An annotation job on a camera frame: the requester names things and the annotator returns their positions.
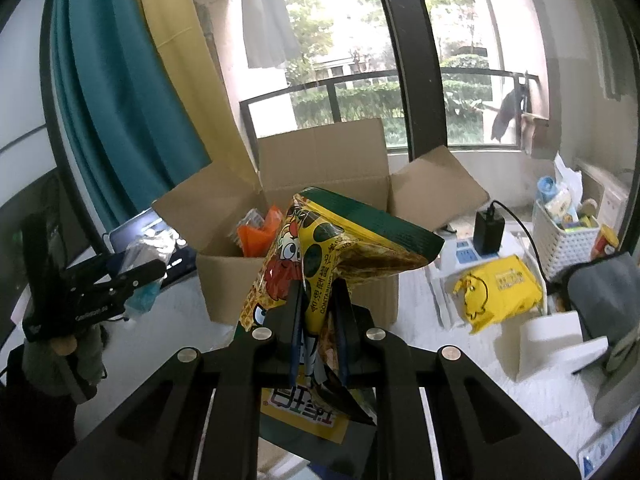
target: plastic basket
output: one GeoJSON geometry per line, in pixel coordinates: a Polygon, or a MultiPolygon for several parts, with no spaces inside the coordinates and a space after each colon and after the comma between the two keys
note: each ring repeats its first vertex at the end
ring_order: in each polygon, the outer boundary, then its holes
{"type": "Polygon", "coordinates": [[[533,232],[531,236],[540,254],[542,270],[552,280],[561,270],[588,262],[600,227],[566,232],[559,228],[536,200],[533,205],[533,232]]]}

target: yellow curtain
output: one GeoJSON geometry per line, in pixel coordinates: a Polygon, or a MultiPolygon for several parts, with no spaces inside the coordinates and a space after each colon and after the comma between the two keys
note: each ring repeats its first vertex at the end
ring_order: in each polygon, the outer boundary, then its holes
{"type": "Polygon", "coordinates": [[[156,50],[213,162],[258,183],[200,28],[193,0],[139,0],[156,50]]]}

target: orange package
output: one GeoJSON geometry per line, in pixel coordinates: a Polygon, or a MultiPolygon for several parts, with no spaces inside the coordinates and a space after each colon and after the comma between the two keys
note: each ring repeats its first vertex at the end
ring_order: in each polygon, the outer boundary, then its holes
{"type": "Polygon", "coordinates": [[[238,227],[242,254],[246,258],[262,258],[266,256],[271,243],[276,237],[283,216],[282,211],[277,206],[272,205],[261,229],[256,229],[249,225],[238,227]]]}

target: silver screw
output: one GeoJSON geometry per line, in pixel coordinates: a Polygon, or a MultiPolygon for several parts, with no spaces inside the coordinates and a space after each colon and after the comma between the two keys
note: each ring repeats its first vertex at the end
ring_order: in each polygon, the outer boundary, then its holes
{"type": "Polygon", "coordinates": [[[372,341],[380,341],[386,337],[386,332],[381,328],[369,328],[369,330],[367,330],[367,337],[372,341]]]}
{"type": "Polygon", "coordinates": [[[442,357],[449,361],[457,361],[458,359],[460,359],[461,355],[462,352],[460,351],[460,348],[456,346],[445,346],[442,349],[442,357]]]}
{"type": "Polygon", "coordinates": [[[261,326],[260,328],[256,328],[251,335],[254,336],[254,339],[258,341],[265,341],[266,339],[271,337],[271,330],[269,330],[265,326],[261,326]]]}
{"type": "Polygon", "coordinates": [[[198,357],[198,352],[193,348],[183,348],[178,352],[178,361],[181,363],[190,363],[196,357],[198,357]]]}

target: small cardboard box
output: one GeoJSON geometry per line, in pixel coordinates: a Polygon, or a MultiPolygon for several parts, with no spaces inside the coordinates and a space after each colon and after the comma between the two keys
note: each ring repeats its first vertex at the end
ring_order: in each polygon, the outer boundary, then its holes
{"type": "MultiPolygon", "coordinates": [[[[296,192],[324,187],[435,230],[487,202],[487,192],[445,147],[389,175],[382,120],[368,119],[297,130],[258,140],[262,187],[213,163],[153,204],[198,251],[196,265],[212,321],[238,322],[261,258],[243,258],[228,238],[251,208],[286,211],[296,192]]],[[[398,314],[398,277],[357,287],[353,303],[388,328],[398,314]]]]}

